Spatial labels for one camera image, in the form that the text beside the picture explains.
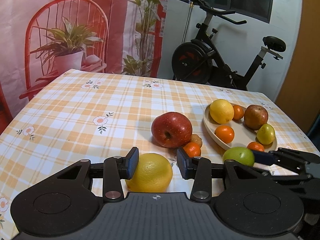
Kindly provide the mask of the printed chair backdrop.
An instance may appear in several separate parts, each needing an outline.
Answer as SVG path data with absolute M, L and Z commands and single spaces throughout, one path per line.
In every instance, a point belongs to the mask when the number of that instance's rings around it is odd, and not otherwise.
M 1 0 L 1 129 L 70 69 L 156 77 L 168 0 Z

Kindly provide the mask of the dark red apple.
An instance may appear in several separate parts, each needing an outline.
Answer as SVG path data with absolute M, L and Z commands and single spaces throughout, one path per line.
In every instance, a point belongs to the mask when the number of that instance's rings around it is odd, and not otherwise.
M 245 125 L 257 131 L 261 126 L 266 124 L 268 121 L 268 112 L 267 110 L 259 105 L 250 105 L 246 108 L 244 114 Z

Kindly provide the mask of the plaid floral tablecloth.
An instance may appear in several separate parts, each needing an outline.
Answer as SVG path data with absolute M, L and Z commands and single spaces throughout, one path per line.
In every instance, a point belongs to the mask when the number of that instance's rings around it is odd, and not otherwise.
M 258 92 L 70 70 L 41 90 L 1 134 L 1 239 L 17 234 L 10 206 L 21 191 L 76 161 L 101 163 L 133 146 L 168 159 L 174 173 L 169 191 L 190 192 L 191 181 L 182 179 L 175 155 L 153 142 L 151 124 L 163 113 L 184 114 L 202 139 L 202 155 L 219 163 L 223 149 L 203 124 L 203 110 L 216 99 L 265 107 L 279 147 L 317 152 L 303 131 Z

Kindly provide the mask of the black exercise bike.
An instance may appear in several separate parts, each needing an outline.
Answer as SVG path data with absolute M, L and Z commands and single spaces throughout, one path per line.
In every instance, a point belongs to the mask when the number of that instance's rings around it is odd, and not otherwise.
M 218 30 L 213 28 L 209 35 L 207 30 L 213 17 L 221 18 L 234 25 L 246 24 L 246 20 L 235 21 L 228 15 L 235 14 L 232 9 L 216 10 L 206 0 L 189 0 L 190 6 L 199 6 L 206 13 L 202 23 L 197 23 L 198 29 L 195 38 L 189 42 L 183 42 L 174 51 L 171 58 L 173 80 L 209 84 L 223 88 L 247 90 L 247 85 L 255 72 L 266 67 L 263 61 L 267 53 L 273 55 L 276 60 L 282 59 L 280 53 L 286 50 L 286 43 L 274 36 L 263 37 L 263 46 L 255 56 L 245 75 L 233 71 L 220 55 L 212 38 Z

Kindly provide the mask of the orange tangerine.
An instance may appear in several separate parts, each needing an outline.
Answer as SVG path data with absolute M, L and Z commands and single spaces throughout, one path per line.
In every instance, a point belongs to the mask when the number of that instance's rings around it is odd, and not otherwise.
M 265 150 L 264 146 L 256 141 L 250 142 L 247 145 L 247 148 L 253 151 L 260 151 L 260 152 L 264 152 Z
M 215 129 L 214 134 L 226 144 L 234 139 L 234 130 L 230 126 L 221 125 Z
M 200 157 L 201 156 L 201 148 L 195 142 L 189 142 L 183 146 L 184 151 L 190 157 Z
M 243 108 L 239 105 L 233 105 L 233 109 L 234 109 L 233 120 L 235 121 L 241 120 L 245 114 Z

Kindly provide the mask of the bright red apple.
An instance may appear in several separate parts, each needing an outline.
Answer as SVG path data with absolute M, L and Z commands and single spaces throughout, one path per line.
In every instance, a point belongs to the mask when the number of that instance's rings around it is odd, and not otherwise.
M 191 140 L 193 127 L 185 115 L 167 112 L 153 120 L 151 133 L 159 145 L 165 148 L 177 148 Z

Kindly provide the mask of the yellow-green pear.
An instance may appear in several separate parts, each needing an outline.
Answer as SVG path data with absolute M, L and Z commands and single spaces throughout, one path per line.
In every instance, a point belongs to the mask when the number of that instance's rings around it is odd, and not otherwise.
M 257 131 L 257 140 L 263 145 L 271 144 L 276 138 L 274 128 L 269 124 L 264 124 Z

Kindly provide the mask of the large yellow orange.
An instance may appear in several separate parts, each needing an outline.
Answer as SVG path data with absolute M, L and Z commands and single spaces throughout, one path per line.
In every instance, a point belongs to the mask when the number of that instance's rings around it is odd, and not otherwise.
M 125 180 L 125 183 L 131 192 L 165 192 L 172 176 L 172 167 L 165 157 L 157 153 L 146 153 L 139 156 L 133 177 Z

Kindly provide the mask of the brown walnut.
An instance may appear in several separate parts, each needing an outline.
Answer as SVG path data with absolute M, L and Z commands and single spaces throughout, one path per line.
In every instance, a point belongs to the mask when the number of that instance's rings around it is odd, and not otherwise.
M 191 135 L 190 142 L 194 142 L 197 145 L 199 145 L 199 147 L 202 147 L 202 139 L 197 134 L 192 134 Z

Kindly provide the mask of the green round fruit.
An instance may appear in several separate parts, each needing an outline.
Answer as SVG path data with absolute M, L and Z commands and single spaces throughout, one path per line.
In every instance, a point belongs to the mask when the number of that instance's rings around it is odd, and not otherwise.
M 235 160 L 243 165 L 253 166 L 255 158 L 253 152 L 245 147 L 233 147 L 225 151 L 222 160 Z

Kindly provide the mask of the yellow lemon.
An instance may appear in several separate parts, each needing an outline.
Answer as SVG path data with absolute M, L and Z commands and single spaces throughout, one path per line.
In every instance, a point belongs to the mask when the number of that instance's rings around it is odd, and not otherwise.
M 218 124 L 226 124 L 234 118 L 233 105 L 225 99 L 217 99 L 210 104 L 209 113 Z

